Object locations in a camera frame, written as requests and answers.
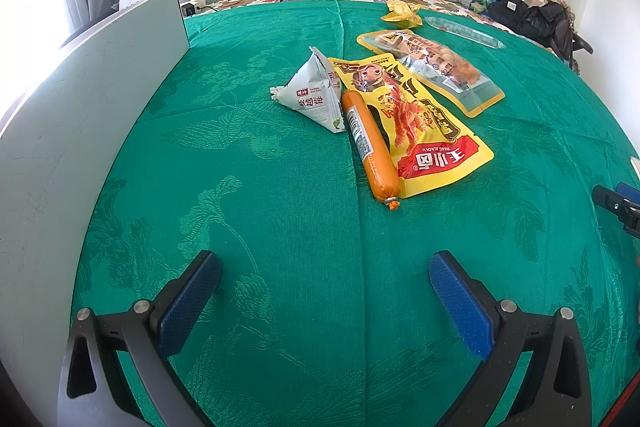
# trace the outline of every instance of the red label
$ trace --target red label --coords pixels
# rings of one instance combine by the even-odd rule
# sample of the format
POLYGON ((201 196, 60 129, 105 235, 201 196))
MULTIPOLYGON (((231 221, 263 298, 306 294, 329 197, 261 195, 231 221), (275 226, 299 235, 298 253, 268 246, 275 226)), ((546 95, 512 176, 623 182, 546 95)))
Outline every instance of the red label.
POLYGON ((425 174, 450 171, 471 158, 479 146, 470 136, 461 136, 455 143, 418 143, 398 162, 398 176, 405 180, 425 174))

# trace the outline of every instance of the clothing pile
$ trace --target clothing pile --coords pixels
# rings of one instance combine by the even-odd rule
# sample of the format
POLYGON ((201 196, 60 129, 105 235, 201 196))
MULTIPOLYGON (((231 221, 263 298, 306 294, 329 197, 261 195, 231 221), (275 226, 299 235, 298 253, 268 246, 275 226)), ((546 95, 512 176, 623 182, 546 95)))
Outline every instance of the clothing pile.
POLYGON ((575 69, 574 51, 593 48, 574 32, 575 15, 564 0, 495 0, 489 17, 510 30, 551 48, 575 69))

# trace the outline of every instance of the sausage barcode label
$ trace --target sausage barcode label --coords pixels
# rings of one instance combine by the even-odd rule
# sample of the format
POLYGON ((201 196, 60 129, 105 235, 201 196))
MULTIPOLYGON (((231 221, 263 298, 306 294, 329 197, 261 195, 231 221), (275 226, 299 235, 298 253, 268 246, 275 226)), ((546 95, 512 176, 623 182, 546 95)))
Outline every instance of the sausage barcode label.
POLYGON ((350 107, 347 111, 347 122, 349 123, 349 127, 351 128, 353 140, 354 142, 356 142, 356 147, 358 148, 360 159, 364 163, 366 157, 373 152, 373 147, 371 146, 371 142, 369 140, 369 136, 367 136, 367 132, 364 130, 364 125, 362 124, 362 119, 358 114, 358 110, 355 107, 350 107))

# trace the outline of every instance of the black jacket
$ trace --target black jacket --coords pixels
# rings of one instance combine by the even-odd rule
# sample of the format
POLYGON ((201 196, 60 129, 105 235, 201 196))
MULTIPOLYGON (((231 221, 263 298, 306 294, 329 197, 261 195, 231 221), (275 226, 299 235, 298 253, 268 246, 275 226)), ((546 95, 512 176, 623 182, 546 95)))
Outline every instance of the black jacket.
POLYGON ((553 49, 562 60, 572 61, 574 50, 582 48, 593 53, 589 43, 574 34, 564 7, 556 2, 529 7, 523 0, 495 0, 489 4, 488 13, 514 33, 553 49))

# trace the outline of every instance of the white board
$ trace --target white board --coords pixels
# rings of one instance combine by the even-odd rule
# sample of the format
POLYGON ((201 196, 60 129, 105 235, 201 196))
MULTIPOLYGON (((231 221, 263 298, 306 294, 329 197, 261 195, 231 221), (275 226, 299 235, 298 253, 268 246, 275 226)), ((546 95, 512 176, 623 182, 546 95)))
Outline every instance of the white board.
POLYGON ((142 1, 70 42, 4 119, 0 359, 46 427, 57 423, 71 297, 95 201, 131 127, 188 48, 178 1, 142 1))

